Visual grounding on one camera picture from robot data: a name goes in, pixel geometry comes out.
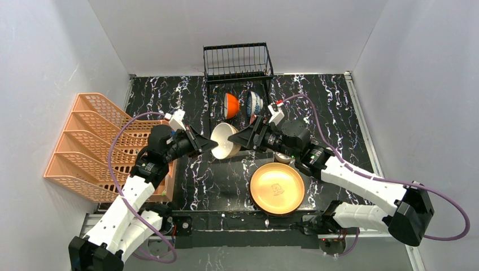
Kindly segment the orange glossy bowl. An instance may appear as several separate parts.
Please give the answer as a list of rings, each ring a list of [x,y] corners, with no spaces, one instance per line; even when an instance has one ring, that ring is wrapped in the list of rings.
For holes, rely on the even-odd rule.
[[[237,116],[240,111],[239,100],[231,93],[226,93],[224,97],[224,117],[226,120]]]

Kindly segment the blue floral bowl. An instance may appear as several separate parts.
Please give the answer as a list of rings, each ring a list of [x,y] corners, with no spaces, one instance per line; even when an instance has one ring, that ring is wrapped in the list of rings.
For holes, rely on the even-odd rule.
[[[252,115],[257,115],[261,112],[263,109],[263,99],[262,97],[254,92],[250,91],[247,95],[247,104],[246,104],[246,110],[247,110],[247,115],[251,117]]]

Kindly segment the black wire dish rack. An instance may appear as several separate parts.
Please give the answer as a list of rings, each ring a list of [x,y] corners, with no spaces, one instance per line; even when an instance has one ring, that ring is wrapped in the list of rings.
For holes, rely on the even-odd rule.
[[[258,93],[263,99],[263,108],[270,103],[273,65],[265,42],[213,45],[203,48],[204,80],[206,92],[207,126],[210,136],[220,123],[228,123],[237,130],[249,125],[247,95]],[[224,117],[224,97],[231,93],[239,100],[236,117]]]

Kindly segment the orange patterned bowl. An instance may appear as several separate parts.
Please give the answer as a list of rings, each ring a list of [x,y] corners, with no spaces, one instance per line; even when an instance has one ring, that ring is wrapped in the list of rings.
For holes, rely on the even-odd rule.
[[[252,124],[257,117],[257,115],[251,115],[249,124]]]

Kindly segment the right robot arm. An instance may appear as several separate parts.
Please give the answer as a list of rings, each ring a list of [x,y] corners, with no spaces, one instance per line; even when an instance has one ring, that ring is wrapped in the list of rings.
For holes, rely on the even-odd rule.
[[[413,247],[419,246],[425,237],[434,208],[422,184],[378,181],[377,175],[340,161],[333,151],[315,143],[301,121],[286,120],[276,125],[259,117],[228,139],[248,150],[270,149],[289,156],[303,174],[340,186],[371,202],[367,206],[332,201],[317,219],[324,230],[385,231]]]

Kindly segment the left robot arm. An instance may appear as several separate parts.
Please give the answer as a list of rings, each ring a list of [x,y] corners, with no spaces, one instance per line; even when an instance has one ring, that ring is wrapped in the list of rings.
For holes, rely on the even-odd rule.
[[[72,270],[123,270],[128,258],[153,234],[160,232],[163,214],[153,208],[138,213],[169,173],[169,164],[183,156],[196,157],[217,147],[193,128],[173,131],[168,125],[151,129],[147,145],[119,194],[101,219],[68,246]]]

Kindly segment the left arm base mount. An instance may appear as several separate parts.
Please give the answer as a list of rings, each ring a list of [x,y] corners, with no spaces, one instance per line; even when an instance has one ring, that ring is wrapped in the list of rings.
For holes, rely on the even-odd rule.
[[[193,218],[184,213],[178,213],[167,204],[149,203],[140,208],[140,214],[152,211],[162,218],[158,231],[166,236],[190,236],[193,229]]]

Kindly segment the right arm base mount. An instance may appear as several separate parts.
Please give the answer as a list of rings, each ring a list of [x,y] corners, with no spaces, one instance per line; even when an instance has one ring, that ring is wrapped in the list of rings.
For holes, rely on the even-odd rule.
[[[314,213],[313,215],[302,216],[299,222],[295,222],[289,226],[291,230],[298,230],[304,235],[331,235],[330,238],[320,238],[320,249],[324,256],[331,256],[335,259],[346,256],[356,247],[360,229],[344,228],[334,220],[334,216],[339,210],[339,205],[343,202],[340,200],[332,201],[326,210]],[[349,248],[346,248],[346,237],[348,230],[354,230],[354,240]]]

